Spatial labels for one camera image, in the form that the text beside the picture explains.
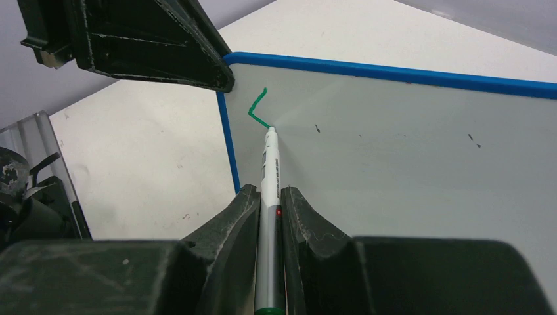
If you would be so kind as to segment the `blue framed whiteboard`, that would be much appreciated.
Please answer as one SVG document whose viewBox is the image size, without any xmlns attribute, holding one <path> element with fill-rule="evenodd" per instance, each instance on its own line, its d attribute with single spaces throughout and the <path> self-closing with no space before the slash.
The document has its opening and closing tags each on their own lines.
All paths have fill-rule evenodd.
<svg viewBox="0 0 557 315">
<path fill-rule="evenodd" d="M 352 236 L 500 240 L 556 304 L 556 84 L 233 52 L 218 93 L 233 184 L 281 184 Z"/>
</svg>

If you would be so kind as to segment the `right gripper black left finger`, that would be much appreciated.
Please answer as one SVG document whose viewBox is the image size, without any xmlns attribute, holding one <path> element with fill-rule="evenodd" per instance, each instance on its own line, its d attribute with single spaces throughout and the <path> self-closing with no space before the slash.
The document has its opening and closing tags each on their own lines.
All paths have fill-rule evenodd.
<svg viewBox="0 0 557 315">
<path fill-rule="evenodd" d="M 2 314 L 249 314 L 260 194 L 182 240 L 35 240 L 1 254 Z"/>
</svg>

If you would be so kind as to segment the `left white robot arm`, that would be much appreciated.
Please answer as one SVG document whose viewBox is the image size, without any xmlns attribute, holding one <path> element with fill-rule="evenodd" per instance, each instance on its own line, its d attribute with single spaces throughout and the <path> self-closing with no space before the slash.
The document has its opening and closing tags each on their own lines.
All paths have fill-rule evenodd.
<svg viewBox="0 0 557 315">
<path fill-rule="evenodd" d="M 198 1 L 19 1 L 38 63 L 229 92 L 230 48 Z M 1 147 L 1 247 L 91 233 L 53 135 Z"/>
</svg>

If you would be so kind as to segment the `green capped marker pen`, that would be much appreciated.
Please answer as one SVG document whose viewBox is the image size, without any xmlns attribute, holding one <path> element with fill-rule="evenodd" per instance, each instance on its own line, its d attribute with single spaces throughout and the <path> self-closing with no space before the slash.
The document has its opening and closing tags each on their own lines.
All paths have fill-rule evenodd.
<svg viewBox="0 0 557 315">
<path fill-rule="evenodd" d="M 265 135 L 261 174 L 254 313 L 286 314 L 280 153 L 274 127 L 268 128 Z"/>
</svg>

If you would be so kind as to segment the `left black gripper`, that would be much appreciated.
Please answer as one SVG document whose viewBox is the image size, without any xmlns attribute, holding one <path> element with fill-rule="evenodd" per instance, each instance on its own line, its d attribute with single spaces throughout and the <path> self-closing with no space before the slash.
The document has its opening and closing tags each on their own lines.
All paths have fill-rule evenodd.
<svg viewBox="0 0 557 315">
<path fill-rule="evenodd" d="M 114 79 L 190 85 L 229 92 L 230 48 L 198 1 L 25 0 L 23 46 L 37 61 Z"/>
</svg>

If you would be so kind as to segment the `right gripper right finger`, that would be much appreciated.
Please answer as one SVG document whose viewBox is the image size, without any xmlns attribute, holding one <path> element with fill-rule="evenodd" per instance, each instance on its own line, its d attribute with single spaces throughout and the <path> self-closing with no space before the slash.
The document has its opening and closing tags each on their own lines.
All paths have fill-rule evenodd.
<svg viewBox="0 0 557 315">
<path fill-rule="evenodd" d="M 523 256 L 495 240 L 351 237 L 282 190 L 289 314 L 552 314 Z"/>
</svg>

